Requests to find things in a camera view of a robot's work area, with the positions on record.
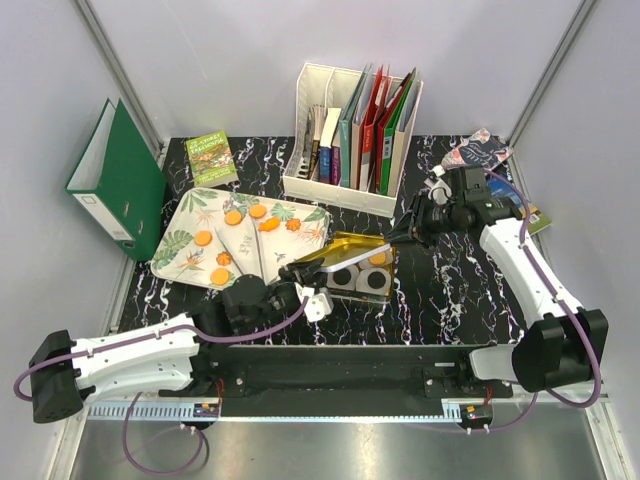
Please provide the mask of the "black sandwich cookie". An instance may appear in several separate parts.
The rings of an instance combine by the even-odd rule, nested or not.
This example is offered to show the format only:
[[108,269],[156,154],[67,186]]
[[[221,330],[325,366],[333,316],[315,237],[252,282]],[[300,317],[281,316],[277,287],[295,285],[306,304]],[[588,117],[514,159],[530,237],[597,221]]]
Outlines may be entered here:
[[343,269],[333,274],[333,281],[336,285],[347,287],[352,284],[354,276],[350,270]]
[[384,272],[371,272],[367,278],[367,283],[371,289],[383,289],[387,283],[387,275]]

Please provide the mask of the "gold tin lid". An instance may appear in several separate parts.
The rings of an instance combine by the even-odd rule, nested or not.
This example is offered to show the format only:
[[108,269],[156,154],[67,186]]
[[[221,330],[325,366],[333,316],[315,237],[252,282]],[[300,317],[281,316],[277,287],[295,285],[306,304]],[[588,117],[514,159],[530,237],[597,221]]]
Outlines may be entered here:
[[326,246],[295,262],[321,260],[322,270],[332,273],[352,265],[361,267],[362,260],[385,250],[393,252],[392,246],[382,236],[337,232]]

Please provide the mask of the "orange round patterned cookie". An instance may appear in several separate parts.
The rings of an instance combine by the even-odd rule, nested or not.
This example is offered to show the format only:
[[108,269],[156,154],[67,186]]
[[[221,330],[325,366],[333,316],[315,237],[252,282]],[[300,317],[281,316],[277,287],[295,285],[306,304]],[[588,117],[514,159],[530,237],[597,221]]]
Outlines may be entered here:
[[373,267],[383,267],[390,264],[393,256],[389,250],[377,253],[368,258],[368,262]]

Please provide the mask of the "gold cookie tin base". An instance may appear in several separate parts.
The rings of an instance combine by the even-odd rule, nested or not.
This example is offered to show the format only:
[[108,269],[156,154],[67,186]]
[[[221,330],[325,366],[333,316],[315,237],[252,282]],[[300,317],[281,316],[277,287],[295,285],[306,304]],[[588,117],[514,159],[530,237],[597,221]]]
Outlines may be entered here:
[[394,285],[396,250],[389,247],[373,253],[384,243],[384,239],[376,235],[338,231],[334,234],[334,241],[342,241],[342,244],[336,248],[335,254],[326,258],[331,267],[362,254],[365,258],[328,273],[327,287],[331,295],[362,302],[387,303]]

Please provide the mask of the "metal serving tongs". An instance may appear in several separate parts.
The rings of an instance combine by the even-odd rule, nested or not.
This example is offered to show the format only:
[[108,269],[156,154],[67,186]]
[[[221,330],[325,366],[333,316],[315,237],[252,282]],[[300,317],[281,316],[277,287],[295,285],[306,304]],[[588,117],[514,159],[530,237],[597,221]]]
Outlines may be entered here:
[[222,227],[213,227],[213,232],[222,250],[230,256],[231,265],[240,275],[264,277],[261,247],[255,233],[243,226],[238,232]]

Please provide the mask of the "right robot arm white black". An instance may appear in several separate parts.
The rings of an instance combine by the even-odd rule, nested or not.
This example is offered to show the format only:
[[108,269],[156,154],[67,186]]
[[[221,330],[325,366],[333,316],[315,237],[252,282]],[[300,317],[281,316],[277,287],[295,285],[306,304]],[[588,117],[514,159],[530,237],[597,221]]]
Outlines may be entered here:
[[600,395],[600,363],[608,321],[599,310],[587,310],[545,262],[533,243],[530,210],[508,197],[491,193],[491,171],[480,166],[445,169],[441,200],[433,192],[417,193],[405,214],[386,234],[393,246],[417,242],[425,248],[448,233],[467,233],[498,266],[527,323],[513,345],[480,347],[454,371],[454,384],[476,396],[490,380],[517,383],[530,393],[590,381],[591,401]]

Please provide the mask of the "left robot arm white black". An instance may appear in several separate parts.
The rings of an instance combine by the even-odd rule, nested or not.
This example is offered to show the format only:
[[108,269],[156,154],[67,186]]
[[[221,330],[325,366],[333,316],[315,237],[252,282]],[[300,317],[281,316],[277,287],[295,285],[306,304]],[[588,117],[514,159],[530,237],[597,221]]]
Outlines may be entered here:
[[320,260],[290,263],[279,277],[266,284],[243,275],[204,311],[135,331],[84,339],[53,332],[15,380],[13,392],[31,404],[37,424],[138,393],[206,395],[216,382],[211,347],[262,340],[301,317],[318,322],[332,312],[328,273]]

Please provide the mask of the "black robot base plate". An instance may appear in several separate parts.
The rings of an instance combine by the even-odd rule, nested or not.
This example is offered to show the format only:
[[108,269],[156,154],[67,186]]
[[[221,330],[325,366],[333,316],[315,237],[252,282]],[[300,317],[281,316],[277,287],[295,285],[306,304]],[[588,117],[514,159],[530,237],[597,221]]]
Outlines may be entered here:
[[202,347],[189,383],[163,397],[222,396],[225,418],[409,420],[442,413],[444,399],[509,399],[500,380],[471,376],[465,346]]

